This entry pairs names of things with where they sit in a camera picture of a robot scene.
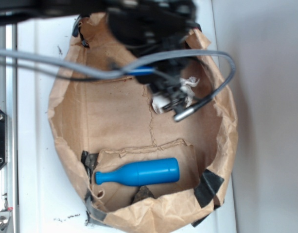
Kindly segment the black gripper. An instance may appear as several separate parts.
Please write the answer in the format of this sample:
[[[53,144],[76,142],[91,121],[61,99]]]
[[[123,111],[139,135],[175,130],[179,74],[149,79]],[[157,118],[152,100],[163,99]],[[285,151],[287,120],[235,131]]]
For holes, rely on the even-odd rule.
[[[179,36],[171,36],[162,39],[156,45],[139,49],[136,55],[144,56],[158,52],[167,52],[173,50],[186,49],[187,43]],[[196,57],[170,58],[167,60],[157,61],[149,64],[154,68],[153,74],[137,76],[136,79],[141,84],[150,86],[153,93],[161,92],[172,94],[172,105],[169,98],[162,94],[155,94],[155,112],[165,113],[172,109],[185,109],[185,99],[187,93],[180,87],[180,76],[191,61],[196,61]]]

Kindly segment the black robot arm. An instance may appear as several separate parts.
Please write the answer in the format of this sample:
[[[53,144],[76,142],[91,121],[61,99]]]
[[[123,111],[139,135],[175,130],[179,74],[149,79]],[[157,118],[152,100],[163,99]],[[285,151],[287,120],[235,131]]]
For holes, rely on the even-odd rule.
[[[141,84],[150,86],[155,95],[163,96],[163,109],[183,113],[187,94],[180,83],[186,58],[160,58],[163,52],[183,49],[188,32],[198,27],[196,5],[191,0],[0,0],[0,26],[32,18],[78,15],[91,18],[104,13],[114,36],[135,57],[153,54],[147,75],[137,74]]]

